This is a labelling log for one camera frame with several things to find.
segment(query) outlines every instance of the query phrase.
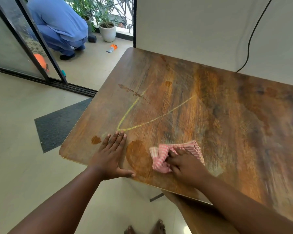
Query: hand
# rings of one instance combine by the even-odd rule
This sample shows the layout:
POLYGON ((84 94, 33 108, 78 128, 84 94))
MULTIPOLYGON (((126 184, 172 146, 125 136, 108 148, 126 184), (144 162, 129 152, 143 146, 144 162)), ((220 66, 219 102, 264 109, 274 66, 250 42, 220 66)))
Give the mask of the hand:
POLYGON ((110 139, 108 134, 102 142, 98 152, 94 154, 87 169, 97 170, 102 180, 118 177, 134 177, 135 173, 119 168, 119 160, 126 144, 127 135, 124 131, 117 131, 110 139))
POLYGON ((174 149, 177 154, 170 150, 166 162, 170 164, 170 168, 177 180, 198 188, 211 176, 203 163, 192 153, 175 147, 174 149))

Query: white plant pot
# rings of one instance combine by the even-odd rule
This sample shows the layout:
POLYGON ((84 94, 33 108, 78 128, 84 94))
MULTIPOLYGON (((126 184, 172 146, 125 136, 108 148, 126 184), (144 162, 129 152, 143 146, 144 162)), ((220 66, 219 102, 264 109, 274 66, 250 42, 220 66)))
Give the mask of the white plant pot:
POLYGON ((103 28, 101 27, 101 24, 103 22, 101 22, 99 24, 99 29, 100 29, 100 33, 102 35, 102 38, 105 42, 113 42, 115 40, 116 37, 116 28, 115 28, 115 24, 112 22, 109 22, 109 24, 112 24, 113 27, 112 28, 103 28))

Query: doormat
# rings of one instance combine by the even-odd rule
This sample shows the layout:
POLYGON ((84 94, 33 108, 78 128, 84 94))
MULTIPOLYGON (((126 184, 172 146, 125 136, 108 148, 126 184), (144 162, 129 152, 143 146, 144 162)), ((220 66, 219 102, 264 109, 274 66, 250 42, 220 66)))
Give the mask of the doormat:
POLYGON ((43 153, 62 145, 91 100, 88 98, 35 119, 43 153))

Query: blue jeans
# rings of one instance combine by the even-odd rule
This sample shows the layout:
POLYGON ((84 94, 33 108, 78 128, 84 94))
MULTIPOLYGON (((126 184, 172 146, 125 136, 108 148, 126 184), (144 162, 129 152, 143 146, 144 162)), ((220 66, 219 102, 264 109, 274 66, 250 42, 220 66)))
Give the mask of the blue jeans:
POLYGON ((76 48, 78 48, 78 50, 84 50, 86 48, 84 43, 87 41, 87 36, 79 41, 70 42, 62 39, 57 32, 53 31, 47 25, 37 25, 37 27, 48 47, 66 56, 73 55, 74 49, 76 48))

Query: white wall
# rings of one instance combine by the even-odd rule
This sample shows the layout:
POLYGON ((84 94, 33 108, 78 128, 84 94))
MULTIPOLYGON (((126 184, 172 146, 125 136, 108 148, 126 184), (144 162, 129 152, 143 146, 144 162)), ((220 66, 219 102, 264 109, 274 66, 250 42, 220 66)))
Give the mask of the white wall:
MULTIPOLYGON (((136 47, 236 71, 268 1, 137 0, 136 47)), ((293 0, 272 0, 240 73, 293 84, 293 0)))

